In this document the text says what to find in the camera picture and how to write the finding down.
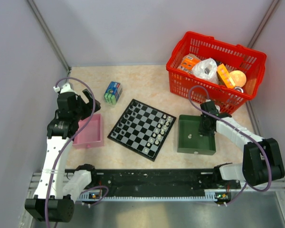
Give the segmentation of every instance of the green box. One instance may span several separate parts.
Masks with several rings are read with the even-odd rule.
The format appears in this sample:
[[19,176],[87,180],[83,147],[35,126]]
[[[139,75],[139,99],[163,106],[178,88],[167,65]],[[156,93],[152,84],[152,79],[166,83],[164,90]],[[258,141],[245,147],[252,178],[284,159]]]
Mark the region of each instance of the green box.
[[200,116],[180,115],[177,152],[214,155],[214,136],[200,136],[200,120]]
[[106,103],[115,105],[123,92],[122,85],[118,82],[111,82],[104,93]]

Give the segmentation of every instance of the beige marble surface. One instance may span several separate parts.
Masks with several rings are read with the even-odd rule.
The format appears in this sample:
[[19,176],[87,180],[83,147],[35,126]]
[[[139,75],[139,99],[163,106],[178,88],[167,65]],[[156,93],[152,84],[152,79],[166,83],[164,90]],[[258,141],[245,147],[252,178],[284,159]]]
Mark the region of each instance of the beige marble surface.
[[[69,153],[67,168],[89,163],[97,169],[152,169],[152,168],[211,168],[226,162],[242,162],[242,152],[227,138],[216,134],[217,152],[213,156],[177,153],[178,117],[180,114],[200,115],[190,102],[169,90],[169,77],[164,65],[147,66],[93,66],[74,67],[72,77],[85,81],[95,98],[101,102],[99,113],[104,119],[104,147],[75,149]],[[111,81],[123,86],[123,94],[115,107],[103,101]],[[77,92],[84,86],[72,82]],[[137,99],[177,117],[155,162],[152,162],[107,138],[132,99]],[[234,112],[233,117],[252,131],[246,106]]]

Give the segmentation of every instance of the green tray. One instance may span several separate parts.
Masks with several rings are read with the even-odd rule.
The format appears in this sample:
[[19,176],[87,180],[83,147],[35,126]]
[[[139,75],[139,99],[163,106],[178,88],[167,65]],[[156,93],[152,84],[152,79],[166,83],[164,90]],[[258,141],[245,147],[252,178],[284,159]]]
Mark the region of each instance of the green tray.
[[177,152],[213,155],[216,151],[214,136],[200,136],[201,117],[180,115]]

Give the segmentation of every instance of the blue and green box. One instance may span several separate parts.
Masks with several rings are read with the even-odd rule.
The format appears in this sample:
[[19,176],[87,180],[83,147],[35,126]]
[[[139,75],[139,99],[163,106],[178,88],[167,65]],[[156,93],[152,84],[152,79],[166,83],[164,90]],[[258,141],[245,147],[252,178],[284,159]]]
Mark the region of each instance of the blue and green box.
[[104,93],[105,102],[115,105],[123,92],[122,85],[118,82],[111,82]]

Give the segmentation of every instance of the orange ball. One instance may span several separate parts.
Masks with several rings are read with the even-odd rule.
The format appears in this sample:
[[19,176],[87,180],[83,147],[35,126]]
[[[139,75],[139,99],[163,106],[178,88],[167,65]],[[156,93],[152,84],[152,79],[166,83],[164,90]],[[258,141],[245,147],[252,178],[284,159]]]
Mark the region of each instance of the orange ball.
[[229,73],[236,86],[243,87],[246,83],[246,75],[240,70],[234,70]]

